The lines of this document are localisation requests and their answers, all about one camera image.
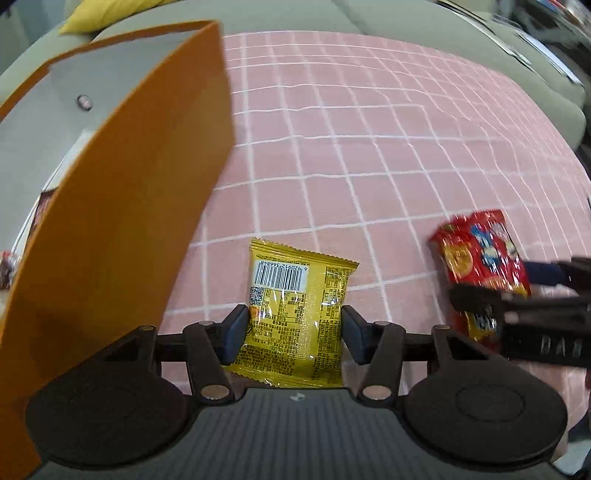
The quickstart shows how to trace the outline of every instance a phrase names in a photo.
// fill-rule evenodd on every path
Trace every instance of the barcode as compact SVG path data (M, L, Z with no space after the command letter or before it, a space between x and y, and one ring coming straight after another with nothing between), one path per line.
M257 260L255 267L254 285L297 292L306 288L308 268L303 265Z

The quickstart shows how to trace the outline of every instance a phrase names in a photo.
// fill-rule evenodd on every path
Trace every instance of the yellow pillow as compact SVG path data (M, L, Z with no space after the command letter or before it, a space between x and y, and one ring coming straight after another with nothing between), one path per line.
M176 0L83 0L60 28L60 33L90 33L102 30L133 14Z

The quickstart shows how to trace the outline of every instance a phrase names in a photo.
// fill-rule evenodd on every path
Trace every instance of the pink tablecloth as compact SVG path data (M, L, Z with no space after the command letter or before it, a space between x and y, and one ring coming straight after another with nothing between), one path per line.
M577 158L510 79L451 54L352 34L225 38L238 144L179 274L164 333L246 301L252 236L360 262L346 301L429 332L447 311L426 246L454 213L501 208L524 258L591 254ZM405 388L424 365L407 368ZM571 424L583 373L526 366ZM176 366L167 375L182 381Z

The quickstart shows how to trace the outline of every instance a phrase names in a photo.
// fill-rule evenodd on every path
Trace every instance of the qr code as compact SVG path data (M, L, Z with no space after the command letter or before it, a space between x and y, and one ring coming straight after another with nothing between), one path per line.
M251 305L262 305L265 287L251 287Z

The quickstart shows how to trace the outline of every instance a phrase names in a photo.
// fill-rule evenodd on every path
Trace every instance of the snack wrapper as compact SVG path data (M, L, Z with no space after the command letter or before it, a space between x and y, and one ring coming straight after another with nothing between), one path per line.
M441 225L431 241L439 246L452 283L531 295L525 266L500 210L458 216ZM496 332L496 320L463 312L459 314L458 327L473 340L481 342Z
M339 387L340 307L357 262L254 238L250 324L228 370L275 387Z
M0 252L0 290L9 290L14 283L21 259L9 251Z

